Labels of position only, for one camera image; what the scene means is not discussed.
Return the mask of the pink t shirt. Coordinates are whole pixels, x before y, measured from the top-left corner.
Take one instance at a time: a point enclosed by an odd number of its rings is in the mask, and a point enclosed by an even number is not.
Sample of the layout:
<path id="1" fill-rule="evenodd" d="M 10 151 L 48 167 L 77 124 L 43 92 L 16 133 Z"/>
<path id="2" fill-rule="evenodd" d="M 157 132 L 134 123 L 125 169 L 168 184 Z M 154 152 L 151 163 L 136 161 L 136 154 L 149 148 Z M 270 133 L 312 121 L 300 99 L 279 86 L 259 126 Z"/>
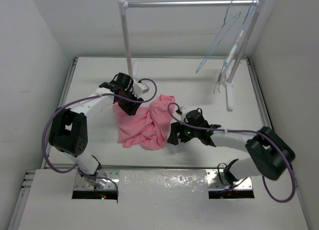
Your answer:
<path id="1" fill-rule="evenodd" d="M 124 148 L 133 145 L 151 151 L 164 148 L 172 121 L 167 107 L 174 101 L 174 96 L 162 94 L 148 107 L 139 107 L 134 116 L 127 115 L 115 104 L 113 109 L 119 128 L 117 142 Z"/>

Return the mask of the blue wire hanger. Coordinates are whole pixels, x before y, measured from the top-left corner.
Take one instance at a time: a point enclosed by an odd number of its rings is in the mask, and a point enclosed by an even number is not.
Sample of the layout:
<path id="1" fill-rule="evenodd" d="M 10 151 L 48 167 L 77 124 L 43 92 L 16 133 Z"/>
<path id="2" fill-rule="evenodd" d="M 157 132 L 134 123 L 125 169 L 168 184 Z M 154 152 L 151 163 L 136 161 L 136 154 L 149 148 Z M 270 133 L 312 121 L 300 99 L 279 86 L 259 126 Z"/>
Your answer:
<path id="1" fill-rule="evenodd" d="M 217 47 L 224 40 L 224 38 L 228 35 L 228 32 L 232 29 L 233 25 L 236 23 L 236 21 L 240 17 L 240 15 L 241 15 L 240 11 L 237 12 L 236 14 L 232 15 L 231 17 L 228 17 L 228 12 L 229 12 L 230 8 L 232 7 L 234 1 L 235 0 L 232 0 L 230 2 L 230 4 L 228 5 L 227 10 L 225 12 L 222 26 L 221 26 L 220 30 L 218 31 L 217 35 L 215 36 L 214 40 L 212 41 L 212 43 L 208 47 L 204 58 L 200 62 L 199 66 L 197 67 L 197 69 L 195 71 L 196 74 L 198 74 L 200 72 L 200 70 L 203 68 L 204 64 L 207 62 L 209 57 L 211 57 L 212 54 L 216 51 Z"/>

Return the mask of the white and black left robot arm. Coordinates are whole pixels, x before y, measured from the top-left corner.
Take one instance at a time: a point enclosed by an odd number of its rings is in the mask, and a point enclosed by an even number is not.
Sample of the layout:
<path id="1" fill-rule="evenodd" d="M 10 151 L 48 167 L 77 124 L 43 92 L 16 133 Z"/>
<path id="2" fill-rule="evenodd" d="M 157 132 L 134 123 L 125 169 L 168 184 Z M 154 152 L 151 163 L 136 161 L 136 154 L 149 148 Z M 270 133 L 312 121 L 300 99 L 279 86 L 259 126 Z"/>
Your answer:
<path id="1" fill-rule="evenodd" d="M 49 144 L 72 157 L 84 173 L 94 175 L 100 164 L 87 150 L 89 120 L 113 104 L 117 104 L 125 115 L 133 116 L 144 103 L 142 95 L 148 91 L 146 84 L 127 74 L 118 73 L 110 82 L 100 84 L 87 98 L 56 111 Z"/>

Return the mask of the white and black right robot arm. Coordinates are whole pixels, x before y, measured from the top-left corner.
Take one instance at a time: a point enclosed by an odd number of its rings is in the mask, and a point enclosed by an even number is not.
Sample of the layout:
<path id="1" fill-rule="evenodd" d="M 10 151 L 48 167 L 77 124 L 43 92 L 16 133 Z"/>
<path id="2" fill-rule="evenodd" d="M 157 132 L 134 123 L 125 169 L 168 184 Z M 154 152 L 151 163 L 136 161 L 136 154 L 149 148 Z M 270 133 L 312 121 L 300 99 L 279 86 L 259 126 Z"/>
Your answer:
<path id="1" fill-rule="evenodd" d="M 177 109 L 180 120 L 171 124 L 167 142 L 172 145 L 197 138 L 205 146 L 227 147 L 249 154 L 246 159 L 234 159 L 223 169 L 223 180 L 233 184 L 240 179 L 263 176 L 277 180 L 296 157 L 294 151 L 269 127 L 257 132 L 223 131 L 221 125 L 210 125 L 202 109 Z"/>

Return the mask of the white front cover panel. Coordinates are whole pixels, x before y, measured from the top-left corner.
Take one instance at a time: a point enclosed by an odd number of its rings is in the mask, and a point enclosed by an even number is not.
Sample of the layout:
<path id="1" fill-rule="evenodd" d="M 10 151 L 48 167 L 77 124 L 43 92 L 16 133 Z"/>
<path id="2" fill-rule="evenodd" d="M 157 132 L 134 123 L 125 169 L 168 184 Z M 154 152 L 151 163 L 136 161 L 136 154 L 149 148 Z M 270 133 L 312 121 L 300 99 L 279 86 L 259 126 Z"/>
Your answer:
<path id="1" fill-rule="evenodd" d="M 21 230 L 305 230 L 298 198 L 273 201 L 261 179 L 252 199 L 210 199 L 201 170 L 121 170 L 119 199 L 73 199 L 76 172 L 37 170 Z"/>

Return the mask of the white clothes rack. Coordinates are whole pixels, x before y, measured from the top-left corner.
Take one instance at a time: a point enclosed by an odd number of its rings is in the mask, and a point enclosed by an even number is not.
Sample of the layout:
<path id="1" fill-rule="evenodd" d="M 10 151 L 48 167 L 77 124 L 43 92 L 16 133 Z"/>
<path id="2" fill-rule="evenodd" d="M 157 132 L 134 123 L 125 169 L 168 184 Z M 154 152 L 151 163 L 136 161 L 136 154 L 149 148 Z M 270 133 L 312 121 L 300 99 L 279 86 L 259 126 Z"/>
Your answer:
<path id="1" fill-rule="evenodd" d="M 201 62 L 222 26 L 226 9 L 231 1 L 117 0 L 128 75 L 131 77 L 136 77 L 137 75 L 132 61 L 131 42 L 136 45 L 137 54 L 150 56 L 198 56 Z M 226 108 L 228 111 L 232 111 L 235 107 L 235 73 L 245 55 L 250 37 L 267 1 L 235 0 L 228 12 L 228 17 L 239 11 L 241 15 L 211 56 L 222 56 L 224 62 L 250 3 L 254 3 L 254 11 L 249 16 L 243 38 L 226 72 L 226 80 L 222 81 L 220 85 L 220 91 L 225 90 L 226 92 Z"/>

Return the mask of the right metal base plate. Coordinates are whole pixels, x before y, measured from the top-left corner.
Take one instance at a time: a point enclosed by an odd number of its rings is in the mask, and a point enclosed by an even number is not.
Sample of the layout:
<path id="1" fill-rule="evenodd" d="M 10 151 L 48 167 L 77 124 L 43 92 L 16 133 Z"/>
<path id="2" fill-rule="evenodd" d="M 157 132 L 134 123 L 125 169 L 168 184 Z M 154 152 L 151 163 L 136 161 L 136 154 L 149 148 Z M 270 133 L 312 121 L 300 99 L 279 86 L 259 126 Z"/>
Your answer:
<path id="1" fill-rule="evenodd" d="M 206 170 L 206 180 L 210 191 L 223 191 L 233 187 L 235 191 L 252 191 L 253 185 L 250 177 L 228 183 L 224 178 L 223 169 Z"/>

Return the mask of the metal base plate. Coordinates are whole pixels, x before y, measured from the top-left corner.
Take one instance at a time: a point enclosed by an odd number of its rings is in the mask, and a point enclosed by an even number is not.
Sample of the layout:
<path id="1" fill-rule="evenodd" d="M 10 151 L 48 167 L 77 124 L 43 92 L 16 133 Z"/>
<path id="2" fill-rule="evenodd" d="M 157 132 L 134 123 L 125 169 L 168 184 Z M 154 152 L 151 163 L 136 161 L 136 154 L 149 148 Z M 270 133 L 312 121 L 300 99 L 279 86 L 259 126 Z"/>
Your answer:
<path id="1" fill-rule="evenodd" d="M 223 169 L 206 170 L 206 180 L 210 191 L 223 191 L 233 187 L 235 191 L 252 191 L 253 185 L 250 177 L 228 183 L 224 178 Z"/>
<path id="2" fill-rule="evenodd" d="M 77 173 L 74 181 L 74 191 L 115 191 L 115 184 L 111 182 L 119 183 L 120 172 L 116 170 L 101 169 L 97 173 L 101 179 L 89 178 L 81 173 Z"/>

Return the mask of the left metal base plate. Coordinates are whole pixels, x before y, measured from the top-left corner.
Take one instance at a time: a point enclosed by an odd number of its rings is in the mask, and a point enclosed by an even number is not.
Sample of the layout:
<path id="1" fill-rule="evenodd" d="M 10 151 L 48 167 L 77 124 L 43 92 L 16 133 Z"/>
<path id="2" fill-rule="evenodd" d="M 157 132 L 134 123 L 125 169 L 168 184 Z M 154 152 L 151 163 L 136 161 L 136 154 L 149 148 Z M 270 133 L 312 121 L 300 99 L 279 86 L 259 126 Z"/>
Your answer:
<path id="1" fill-rule="evenodd" d="M 74 181 L 74 191 L 115 191 L 115 184 L 111 182 L 119 183 L 120 172 L 116 170 L 101 169 L 97 173 L 101 179 L 89 178 L 81 173 L 77 173 Z"/>

